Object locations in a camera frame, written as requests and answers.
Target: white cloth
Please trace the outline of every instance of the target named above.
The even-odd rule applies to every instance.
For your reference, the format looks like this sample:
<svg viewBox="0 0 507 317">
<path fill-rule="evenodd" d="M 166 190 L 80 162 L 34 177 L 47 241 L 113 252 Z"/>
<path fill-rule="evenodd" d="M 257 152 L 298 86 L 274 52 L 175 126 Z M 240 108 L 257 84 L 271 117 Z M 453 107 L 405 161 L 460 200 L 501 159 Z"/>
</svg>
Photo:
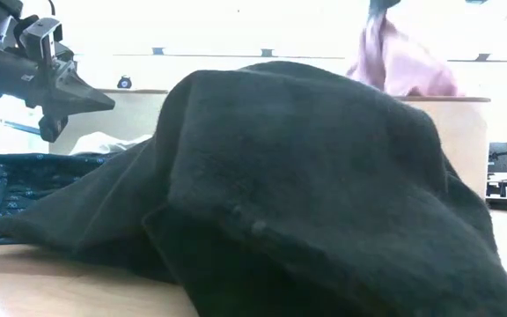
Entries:
<svg viewBox="0 0 507 317">
<path fill-rule="evenodd" d="M 94 132 L 80 137 L 70 155 L 80 154 L 109 154 L 127 149 L 151 138 L 151 135 L 140 136 L 134 140 L 126 141 L 109 136 L 103 132 Z"/>
</svg>

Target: fleece blanket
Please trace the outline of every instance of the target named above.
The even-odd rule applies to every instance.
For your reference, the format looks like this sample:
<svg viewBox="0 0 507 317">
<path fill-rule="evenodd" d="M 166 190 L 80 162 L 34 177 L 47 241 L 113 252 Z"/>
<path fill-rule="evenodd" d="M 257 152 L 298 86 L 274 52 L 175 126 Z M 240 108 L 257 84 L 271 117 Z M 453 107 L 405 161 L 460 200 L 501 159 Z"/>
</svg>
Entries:
<svg viewBox="0 0 507 317">
<path fill-rule="evenodd" d="M 180 284 L 206 317 L 507 317 L 489 211 L 428 115 L 303 64 L 189 75 L 149 141 L 0 232 Z"/>
</svg>

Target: pink fabric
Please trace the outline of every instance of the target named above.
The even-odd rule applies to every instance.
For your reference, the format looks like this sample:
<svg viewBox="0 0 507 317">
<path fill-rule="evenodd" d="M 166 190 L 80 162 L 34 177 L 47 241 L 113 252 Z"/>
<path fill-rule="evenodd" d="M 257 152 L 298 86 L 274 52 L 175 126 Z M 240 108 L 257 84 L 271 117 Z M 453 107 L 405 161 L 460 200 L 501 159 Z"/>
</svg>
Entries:
<svg viewBox="0 0 507 317">
<path fill-rule="evenodd" d="M 369 20 L 347 76 L 393 96 L 463 96 L 447 63 L 398 31 L 386 13 Z"/>
</svg>

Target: desk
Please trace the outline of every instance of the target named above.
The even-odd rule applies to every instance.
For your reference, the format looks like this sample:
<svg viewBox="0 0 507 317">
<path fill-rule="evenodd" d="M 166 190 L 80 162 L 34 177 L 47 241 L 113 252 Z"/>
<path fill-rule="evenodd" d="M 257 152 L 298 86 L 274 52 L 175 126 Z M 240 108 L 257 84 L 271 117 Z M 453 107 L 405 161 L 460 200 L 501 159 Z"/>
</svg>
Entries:
<svg viewBox="0 0 507 317">
<path fill-rule="evenodd" d="M 507 212 L 493 212 L 507 269 Z M 0 317 L 196 317 L 177 286 L 66 262 L 29 246 L 0 247 Z"/>
</svg>

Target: wooden table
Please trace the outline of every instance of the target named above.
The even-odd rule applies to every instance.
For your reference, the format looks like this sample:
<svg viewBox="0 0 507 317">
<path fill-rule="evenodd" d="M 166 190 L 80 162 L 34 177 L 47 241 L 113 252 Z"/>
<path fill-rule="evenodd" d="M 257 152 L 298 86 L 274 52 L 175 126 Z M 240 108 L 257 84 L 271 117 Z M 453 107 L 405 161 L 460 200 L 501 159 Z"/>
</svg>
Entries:
<svg viewBox="0 0 507 317">
<path fill-rule="evenodd" d="M 507 213 L 493 212 L 507 269 Z M 185 292 L 29 246 L 0 247 L 0 317 L 196 317 Z"/>
</svg>

